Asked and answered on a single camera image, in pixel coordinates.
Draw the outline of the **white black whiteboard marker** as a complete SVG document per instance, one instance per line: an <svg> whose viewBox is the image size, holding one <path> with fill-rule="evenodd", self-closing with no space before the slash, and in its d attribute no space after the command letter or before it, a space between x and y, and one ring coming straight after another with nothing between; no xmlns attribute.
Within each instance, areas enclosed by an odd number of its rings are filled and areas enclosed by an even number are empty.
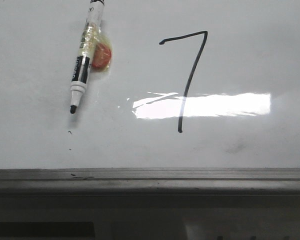
<svg viewBox="0 0 300 240"><path fill-rule="evenodd" d="M105 2L103 0L91 0L89 3L88 13L81 34L79 49L70 83L71 114L76 113L80 101L87 90L97 43L102 39L101 22L104 7Z"/></svg>

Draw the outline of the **white whiteboard with grey frame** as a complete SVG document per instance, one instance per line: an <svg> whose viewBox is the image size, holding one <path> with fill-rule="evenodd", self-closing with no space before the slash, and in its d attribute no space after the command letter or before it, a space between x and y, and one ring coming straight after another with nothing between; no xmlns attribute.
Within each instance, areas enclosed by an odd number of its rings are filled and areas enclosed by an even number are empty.
<svg viewBox="0 0 300 240"><path fill-rule="evenodd" d="M300 195L300 0L0 0L0 196Z"/></svg>

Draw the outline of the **black panel below whiteboard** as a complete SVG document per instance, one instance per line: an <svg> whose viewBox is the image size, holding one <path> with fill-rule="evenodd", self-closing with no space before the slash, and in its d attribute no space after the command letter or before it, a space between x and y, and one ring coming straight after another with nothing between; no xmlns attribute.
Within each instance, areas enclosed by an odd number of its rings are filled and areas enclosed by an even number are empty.
<svg viewBox="0 0 300 240"><path fill-rule="evenodd" d="M92 222L0 222L0 237L94 238Z"/></svg>

